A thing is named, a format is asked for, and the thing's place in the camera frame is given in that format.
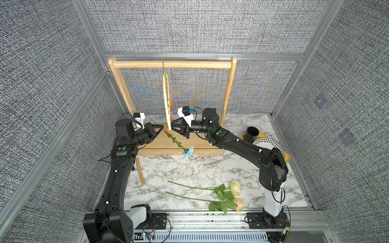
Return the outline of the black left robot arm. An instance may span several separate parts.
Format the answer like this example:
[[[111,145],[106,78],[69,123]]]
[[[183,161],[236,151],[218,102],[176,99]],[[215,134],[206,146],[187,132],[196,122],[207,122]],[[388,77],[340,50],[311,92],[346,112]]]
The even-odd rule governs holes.
[[[149,204],[135,205],[126,212],[124,196],[139,146],[153,142],[164,127],[146,123],[136,130],[133,127],[136,122],[125,118],[115,124],[116,139],[109,154],[108,177],[97,206],[92,213],[85,214],[83,220],[91,243],[131,243],[137,227],[152,223]]]

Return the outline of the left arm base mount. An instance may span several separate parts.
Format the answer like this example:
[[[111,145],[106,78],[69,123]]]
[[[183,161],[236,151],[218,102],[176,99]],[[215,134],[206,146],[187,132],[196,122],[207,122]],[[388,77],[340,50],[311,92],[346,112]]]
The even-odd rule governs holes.
[[[136,229],[137,230],[166,229],[166,225],[168,223],[167,216],[168,214],[166,213],[152,213],[151,219],[147,219],[144,223],[141,223],[138,227],[136,227]]]

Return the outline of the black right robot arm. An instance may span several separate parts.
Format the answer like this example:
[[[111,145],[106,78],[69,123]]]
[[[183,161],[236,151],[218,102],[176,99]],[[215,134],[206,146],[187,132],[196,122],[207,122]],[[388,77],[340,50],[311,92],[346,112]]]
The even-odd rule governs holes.
[[[259,168],[259,183],[265,188],[265,214],[276,218],[282,211],[282,186],[289,172],[282,152],[240,139],[219,124],[215,108],[203,109],[202,118],[195,120],[189,107],[178,110],[179,118],[170,122],[169,130],[189,138],[190,133],[204,133],[210,145],[231,151]]]

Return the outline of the blue flower with stem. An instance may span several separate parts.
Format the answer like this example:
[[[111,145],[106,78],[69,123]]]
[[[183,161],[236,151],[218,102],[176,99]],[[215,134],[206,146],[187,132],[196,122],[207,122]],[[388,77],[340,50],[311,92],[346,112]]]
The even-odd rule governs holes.
[[[193,155],[193,152],[194,152],[193,147],[188,147],[188,148],[184,147],[182,145],[182,143],[179,142],[171,133],[169,133],[168,131],[164,131],[164,132],[165,132],[166,136],[172,140],[172,143],[176,144],[180,149],[183,150],[183,153],[181,156],[184,159],[189,159]]]

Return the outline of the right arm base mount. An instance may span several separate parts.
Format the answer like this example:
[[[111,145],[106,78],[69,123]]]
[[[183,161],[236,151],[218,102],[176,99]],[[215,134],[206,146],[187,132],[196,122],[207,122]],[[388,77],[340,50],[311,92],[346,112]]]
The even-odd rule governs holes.
[[[267,212],[247,213],[244,218],[250,229],[285,229],[290,227],[290,221],[285,212],[273,217]]]

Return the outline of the cream rose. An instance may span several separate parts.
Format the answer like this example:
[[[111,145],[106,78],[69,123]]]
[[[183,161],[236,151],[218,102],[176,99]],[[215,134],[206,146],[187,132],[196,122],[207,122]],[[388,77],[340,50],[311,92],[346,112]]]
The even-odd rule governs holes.
[[[225,198],[230,199],[230,198],[238,198],[241,196],[241,184],[239,181],[234,180],[232,181],[229,186],[226,186],[224,183],[217,186],[217,187],[194,187],[194,186],[188,186],[180,183],[176,183],[173,181],[168,181],[170,184],[178,185],[181,187],[185,188],[190,188],[190,189],[198,189],[198,190],[208,190],[212,191],[215,194],[218,194],[218,192],[222,192]]]

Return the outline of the peach rose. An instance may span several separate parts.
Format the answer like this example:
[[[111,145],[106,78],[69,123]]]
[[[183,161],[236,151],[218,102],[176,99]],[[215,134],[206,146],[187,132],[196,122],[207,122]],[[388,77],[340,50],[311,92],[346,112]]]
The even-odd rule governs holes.
[[[228,214],[229,210],[234,210],[235,212],[243,212],[244,205],[243,201],[239,198],[236,199],[223,199],[223,200],[207,200],[207,199],[199,199],[199,198],[193,198],[193,197],[187,197],[187,196],[182,196],[178,195],[172,192],[165,192],[165,194],[174,196],[174,197],[179,197],[183,199],[188,199],[188,200],[195,200],[195,201],[202,201],[202,202],[207,202],[209,203],[208,209],[211,212],[216,212],[216,211],[221,211],[225,215]]]

